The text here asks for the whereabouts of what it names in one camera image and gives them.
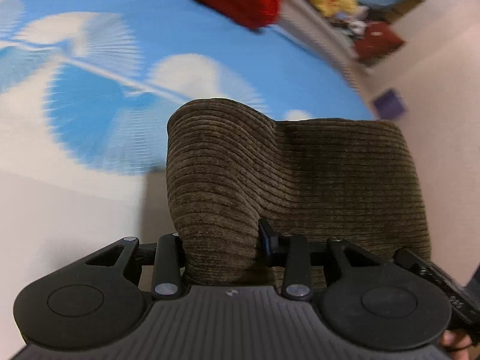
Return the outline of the person's hand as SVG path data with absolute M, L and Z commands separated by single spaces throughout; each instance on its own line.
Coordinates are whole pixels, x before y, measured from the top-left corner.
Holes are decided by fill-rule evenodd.
M 460 330 L 445 330 L 440 340 L 442 349 L 453 360 L 470 360 L 473 342 L 468 334 Z

